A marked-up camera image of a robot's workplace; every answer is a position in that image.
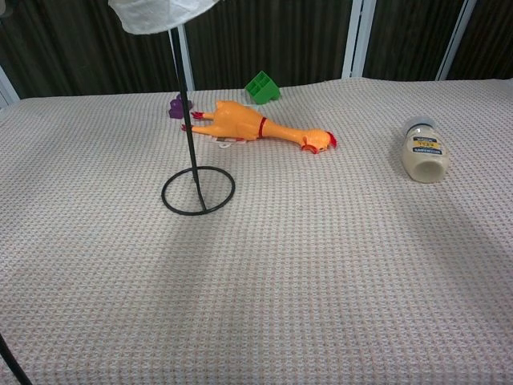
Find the purple toy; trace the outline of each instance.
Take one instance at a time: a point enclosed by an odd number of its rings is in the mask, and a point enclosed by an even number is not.
[[[189,110],[192,108],[192,102],[189,100]],[[180,94],[176,96],[176,99],[170,102],[171,109],[169,110],[169,117],[172,119],[183,119],[184,108],[182,107],[182,98]]]

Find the red band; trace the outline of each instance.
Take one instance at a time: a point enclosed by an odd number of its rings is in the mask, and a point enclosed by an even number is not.
[[[264,131],[264,123],[267,120],[267,118],[264,116],[262,120],[260,121],[260,129],[258,130],[258,137],[263,138],[262,133]]]

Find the stand pole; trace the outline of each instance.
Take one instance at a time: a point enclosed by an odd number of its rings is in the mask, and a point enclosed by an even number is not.
[[[200,178],[198,177],[198,166],[196,164],[196,154],[194,152],[194,139],[192,138],[191,116],[189,115],[189,101],[187,98],[187,84],[185,83],[184,61],[182,60],[182,50],[180,48],[180,37],[178,28],[171,30],[171,41],[173,44],[173,54],[175,59],[175,68],[178,78],[178,89],[180,90],[180,98],[182,99],[182,108],[184,109],[185,127],[187,132],[187,142],[189,145],[189,155],[191,156],[192,177],[196,182],[198,197],[200,198],[201,208],[206,210],[203,195],[201,194]]]
[[[16,358],[10,352],[9,347],[7,346],[7,343],[3,339],[1,334],[0,334],[0,354],[2,355],[2,358],[6,362],[10,371],[13,372],[13,375],[16,377],[16,379],[19,381],[19,383],[21,385],[32,385],[32,382],[26,376],[22,367],[19,366],[18,361],[16,361]]]
[[[180,98],[182,99],[182,108],[184,109],[184,119],[185,119],[185,128],[187,132],[187,142],[189,146],[189,155],[191,157],[191,167],[187,168],[185,170],[182,170],[178,172],[177,174],[173,175],[171,178],[168,179],[168,181],[165,183],[165,185],[162,188],[162,201],[165,204],[165,206],[173,211],[174,213],[178,213],[180,215],[202,215],[202,214],[208,214],[212,211],[216,211],[217,209],[220,209],[224,205],[228,203],[230,199],[232,199],[233,194],[235,192],[235,181],[232,178],[230,174],[228,174],[225,170],[217,167],[211,167],[211,166],[200,166],[196,164],[196,154],[194,151],[194,140],[192,138],[192,126],[191,126],[191,116],[189,115],[189,106],[188,106],[188,98],[187,98],[187,85],[185,83],[185,74],[184,74],[184,63],[182,61],[182,51],[180,49],[180,37],[178,35],[178,29],[173,28],[171,30],[171,41],[173,45],[173,54],[174,54],[174,60],[175,60],[175,68],[176,68],[176,77],[178,78],[178,88],[180,90]],[[207,208],[205,205],[203,195],[201,193],[201,187],[200,187],[200,178],[198,177],[198,170],[211,170],[220,172],[221,174],[224,174],[232,184],[232,189],[228,195],[228,197],[219,203],[215,207],[211,207],[210,209]],[[168,203],[168,200],[166,198],[166,189],[172,183],[178,176],[185,174],[186,172],[192,172],[192,177],[194,178],[194,182],[196,183],[196,190],[198,191],[198,197],[200,199],[201,203],[201,211],[183,211],[178,210],[171,206]]]

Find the white lampshade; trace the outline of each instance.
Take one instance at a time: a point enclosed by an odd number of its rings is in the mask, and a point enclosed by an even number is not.
[[[123,29],[131,34],[156,34],[184,24],[218,0],[109,0]]]

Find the jar label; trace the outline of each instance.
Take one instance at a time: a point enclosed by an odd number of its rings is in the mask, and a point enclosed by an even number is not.
[[[442,155],[440,143],[435,138],[428,138],[425,136],[414,136],[413,140],[413,152]]]

